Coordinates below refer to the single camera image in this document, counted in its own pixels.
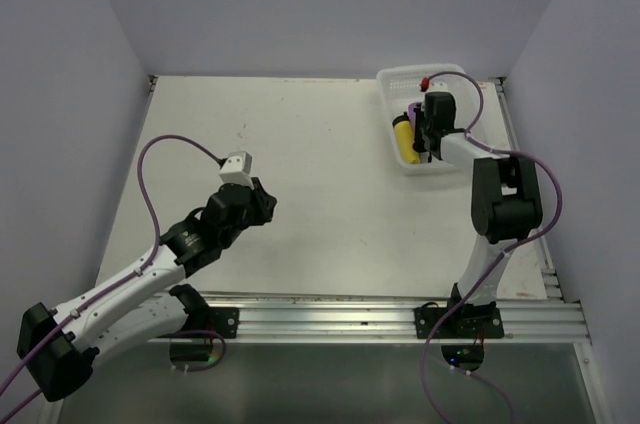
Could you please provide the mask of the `purple grey towel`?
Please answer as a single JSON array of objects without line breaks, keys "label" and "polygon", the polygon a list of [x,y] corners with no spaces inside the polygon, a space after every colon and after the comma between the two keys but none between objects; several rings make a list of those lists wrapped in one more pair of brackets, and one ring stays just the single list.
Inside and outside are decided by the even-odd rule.
[{"label": "purple grey towel", "polygon": [[407,108],[407,116],[409,118],[409,122],[412,129],[412,139],[416,140],[416,129],[417,129],[417,115],[421,109],[420,102],[413,102]]}]

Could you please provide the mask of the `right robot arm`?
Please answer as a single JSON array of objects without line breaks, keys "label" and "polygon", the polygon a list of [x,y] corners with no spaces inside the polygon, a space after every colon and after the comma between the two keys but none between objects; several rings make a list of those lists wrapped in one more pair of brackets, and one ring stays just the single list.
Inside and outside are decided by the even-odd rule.
[{"label": "right robot arm", "polygon": [[445,323],[468,336],[481,324],[477,308],[495,303],[514,246],[542,223],[536,164],[529,157],[499,152],[455,125],[456,101],[448,92],[428,92],[416,112],[414,147],[471,180],[470,217],[476,241],[462,277],[454,284]]}]

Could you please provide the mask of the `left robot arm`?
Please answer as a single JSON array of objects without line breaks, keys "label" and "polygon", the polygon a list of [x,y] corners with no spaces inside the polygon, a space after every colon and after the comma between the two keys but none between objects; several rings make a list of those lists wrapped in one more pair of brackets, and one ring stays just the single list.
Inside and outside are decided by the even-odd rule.
[{"label": "left robot arm", "polygon": [[249,187],[224,184],[111,279],[53,309],[29,308],[17,353],[45,399],[68,397],[99,365],[146,340],[218,337],[205,299],[185,280],[217,261],[243,231],[271,222],[276,205],[258,178]]}]

